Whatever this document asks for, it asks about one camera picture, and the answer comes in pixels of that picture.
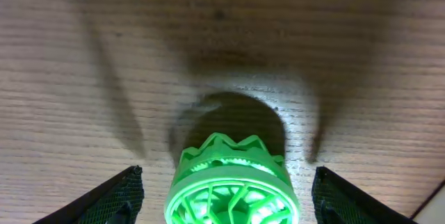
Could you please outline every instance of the black object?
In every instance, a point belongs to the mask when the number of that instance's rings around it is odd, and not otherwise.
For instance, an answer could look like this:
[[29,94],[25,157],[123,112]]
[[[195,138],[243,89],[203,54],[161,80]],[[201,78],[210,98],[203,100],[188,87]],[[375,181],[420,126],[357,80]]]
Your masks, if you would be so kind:
[[141,173],[131,166],[34,224],[134,224],[144,199]]
[[325,167],[316,169],[312,200],[318,224],[416,224]]

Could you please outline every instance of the wooden surface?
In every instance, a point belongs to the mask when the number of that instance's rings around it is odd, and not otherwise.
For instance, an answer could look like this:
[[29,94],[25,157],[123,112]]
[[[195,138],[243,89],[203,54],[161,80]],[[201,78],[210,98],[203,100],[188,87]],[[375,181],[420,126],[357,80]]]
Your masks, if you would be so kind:
[[317,166],[409,216],[445,174],[444,55],[445,0],[0,0],[0,222],[139,164],[163,223],[178,118],[223,91],[281,117],[303,224]]

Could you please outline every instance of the green plastic object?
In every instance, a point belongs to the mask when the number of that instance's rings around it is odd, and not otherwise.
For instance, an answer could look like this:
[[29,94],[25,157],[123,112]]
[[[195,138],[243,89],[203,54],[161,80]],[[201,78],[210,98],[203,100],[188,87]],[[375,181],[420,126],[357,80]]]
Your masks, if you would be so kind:
[[214,133],[182,152],[164,214],[167,224],[298,224],[300,208],[283,156],[258,136]]

